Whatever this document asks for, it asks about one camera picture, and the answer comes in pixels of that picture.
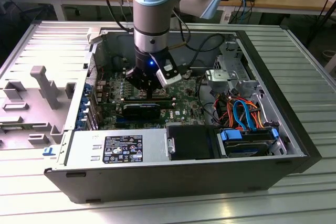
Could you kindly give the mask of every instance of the warning label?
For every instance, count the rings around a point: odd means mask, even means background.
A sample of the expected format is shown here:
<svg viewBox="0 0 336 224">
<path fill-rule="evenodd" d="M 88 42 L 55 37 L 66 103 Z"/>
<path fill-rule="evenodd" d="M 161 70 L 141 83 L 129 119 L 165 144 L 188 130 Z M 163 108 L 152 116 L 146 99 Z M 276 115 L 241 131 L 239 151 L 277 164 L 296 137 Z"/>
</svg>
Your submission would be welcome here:
<svg viewBox="0 0 336 224">
<path fill-rule="evenodd" d="M 103 162 L 105 164 L 142 162 L 142 135 L 105 137 Z"/>
</svg>

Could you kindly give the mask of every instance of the motherboard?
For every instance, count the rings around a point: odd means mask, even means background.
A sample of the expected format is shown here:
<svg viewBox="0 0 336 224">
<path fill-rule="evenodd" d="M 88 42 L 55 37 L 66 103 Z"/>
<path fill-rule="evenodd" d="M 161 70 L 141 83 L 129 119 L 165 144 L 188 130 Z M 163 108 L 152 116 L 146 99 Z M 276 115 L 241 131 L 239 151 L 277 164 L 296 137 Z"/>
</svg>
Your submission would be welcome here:
<svg viewBox="0 0 336 224">
<path fill-rule="evenodd" d="M 109 78 L 97 81 L 96 101 L 100 117 L 100 130 L 156 129 L 171 124 L 204 124 L 203 109 L 195 94 L 196 77 L 188 77 L 166 88 L 157 89 L 152 98 L 146 99 L 146 91 L 138 90 L 125 80 L 123 73 L 113 73 Z M 156 119 L 126 119 L 125 109 L 156 106 Z"/>
</svg>

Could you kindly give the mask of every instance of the side panel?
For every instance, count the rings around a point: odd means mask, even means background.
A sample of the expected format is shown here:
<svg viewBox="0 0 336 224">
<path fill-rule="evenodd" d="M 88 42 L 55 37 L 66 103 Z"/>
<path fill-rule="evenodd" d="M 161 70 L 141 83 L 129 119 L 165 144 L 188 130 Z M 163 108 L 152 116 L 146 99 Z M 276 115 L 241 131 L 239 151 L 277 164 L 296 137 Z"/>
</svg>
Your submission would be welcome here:
<svg viewBox="0 0 336 224">
<path fill-rule="evenodd" d="M 303 173 L 313 164 L 317 163 L 320 159 L 322 159 L 322 156 L 317 150 L 317 148 L 315 147 L 307 131 L 302 126 L 300 120 L 294 113 L 294 110 L 288 103 L 286 97 L 284 96 L 283 92 L 280 90 L 279 86 L 275 82 L 273 76 L 271 75 L 270 71 L 267 69 L 265 63 L 261 59 L 258 51 L 255 49 L 254 45 L 252 44 L 252 42 L 250 41 L 246 33 L 244 31 L 239 31 L 237 35 L 238 35 L 238 38 L 241 39 L 241 43 L 243 44 L 244 48 L 247 50 L 248 55 L 251 59 L 253 66 L 256 69 L 257 74 L 260 75 L 277 109 L 279 110 L 285 123 L 289 127 L 289 130 L 293 134 L 295 140 L 299 144 L 300 149 L 305 155 L 310 157 L 303 166 L 300 166 L 295 171 L 295 173 Z"/>
<path fill-rule="evenodd" d="M 71 201 L 120 201 L 267 190 L 307 158 L 222 164 L 45 171 Z"/>
</svg>

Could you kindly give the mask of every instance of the blue latch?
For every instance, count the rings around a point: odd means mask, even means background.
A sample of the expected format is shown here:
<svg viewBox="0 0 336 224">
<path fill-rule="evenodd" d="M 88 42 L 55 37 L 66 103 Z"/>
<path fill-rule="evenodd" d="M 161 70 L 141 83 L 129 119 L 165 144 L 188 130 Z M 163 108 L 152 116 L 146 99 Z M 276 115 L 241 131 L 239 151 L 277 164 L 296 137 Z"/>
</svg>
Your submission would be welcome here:
<svg viewBox="0 0 336 224">
<path fill-rule="evenodd" d="M 92 86 L 90 84 L 84 84 L 84 92 L 90 92 L 92 90 Z"/>
<path fill-rule="evenodd" d="M 84 111 L 84 110 L 86 110 L 87 109 L 87 107 L 84 105 L 84 104 L 80 104 L 79 105 L 79 111 L 80 112 L 82 112 L 82 111 Z"/>
<path fill-rule="evenodd" d="M 241 140 L 242 134 L 239 130 L 223 130 L 220 134 L 223 141 L 225 140 Z"/>
<path fill-rule="evenodd" d="M 53 150 L 54 149 L 52 147 L 44 148 L 42 155 L 43 156 L 55 156 L 56 153 L 54 153 Z"/>
<path fill-rule="evenodd" d="M 85 114 L 83 112 L 78 112 L 77 119 L 83 119 L 85 117 Z"/>
<path fill-rule="evenodd" d="M 278 133 L 277 129 L 275 129 L 275 128 L 272 129 L 272 134 L 273 134 L 275 139 L 277 139 L 279 137 L 279 133 Z"/>
<path fill-rule="evenodd" d="M 83 104 L 86 104 L 86 103 L 89 102 L 89 99 L 86 98 L 86 97 L 82 97 L 82 98 L 80 99 L 80 102 L 83 103 Z"/>
<path fill-rule="evenodd" d="M 85 122 L 83 122 L 81 120 L 76 120 L 76 126 L 84 127 L 84 125 L 85 125 Z"/>
</svg>

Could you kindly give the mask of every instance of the metal table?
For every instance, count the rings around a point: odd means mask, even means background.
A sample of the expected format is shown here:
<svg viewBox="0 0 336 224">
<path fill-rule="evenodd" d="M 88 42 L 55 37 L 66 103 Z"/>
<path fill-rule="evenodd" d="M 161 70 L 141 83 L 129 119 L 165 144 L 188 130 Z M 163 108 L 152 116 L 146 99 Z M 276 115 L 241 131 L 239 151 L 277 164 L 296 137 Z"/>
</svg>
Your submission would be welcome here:
<svg viewBox="0 0 336 224">
<path fill-rule="evenodd" d="M 42 22 L 31 25 L 2 66 L 7 80 L 29 76 L 30 62 L 66 65 L 50 73 L 58 85 L 76 81 L 89 46 L 90 27 L 115 23 Z M 0 151 L 1 223 L 334 223 L 336 218 L 336 83 L 298 39 L 279 26 L 190 25 L 192 29 L 241 29 L 249 36 L 323 159 L 268 191 L 104 204 L 72 203 L 44 175 L 55 158 L 42 149 Z"/>
</svg>

